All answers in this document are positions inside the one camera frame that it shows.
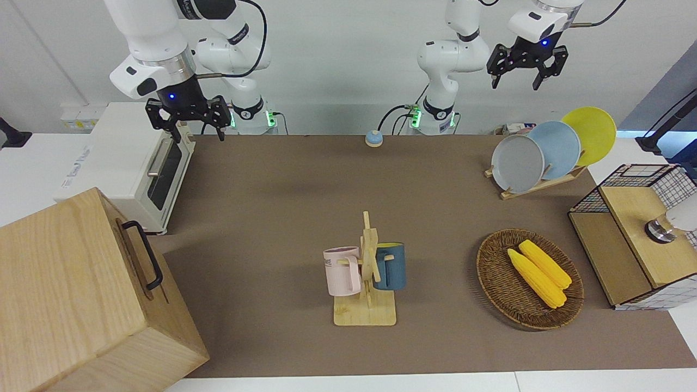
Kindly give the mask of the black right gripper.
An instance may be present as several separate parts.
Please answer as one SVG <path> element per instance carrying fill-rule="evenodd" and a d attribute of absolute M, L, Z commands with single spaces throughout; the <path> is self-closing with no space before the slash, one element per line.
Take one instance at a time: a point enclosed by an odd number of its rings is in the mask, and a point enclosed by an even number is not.
<path fill-rule="evenodd" d="M 204 96 L 196 75 L 172 86 L 158 91 L 159 100 L 147 100 L 146 113 L 153 129 L 165 131 L 175 143 L 181 142 L 177 127 L 179 120 L 212 120 L 219 141 L 225 140 L 225 129 L 230 126 L 230 111 L 224 97 L 216 96 L 211 100 L 211 114 L 207 98 Z"/>

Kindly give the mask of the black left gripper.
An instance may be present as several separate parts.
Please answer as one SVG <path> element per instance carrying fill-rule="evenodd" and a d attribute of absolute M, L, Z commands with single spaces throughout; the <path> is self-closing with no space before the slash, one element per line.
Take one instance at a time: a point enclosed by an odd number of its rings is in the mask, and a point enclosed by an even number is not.
<path fill-rule="evenodd" d="M 537 76 L 533 81 L 533 90 L 538 91 L 544 81 L 561 74 L 567 61 L 567 47 L 555 47 L 555 44 L 556 36 L 550 35 L 539 42 L 517 37 L 510 48 L 495 46 L 486 62 L 486 71 L 491 75 L 491 87 L 496 89 L 500 77 L 510 72 L 511 67 L 535 67 Z"/>

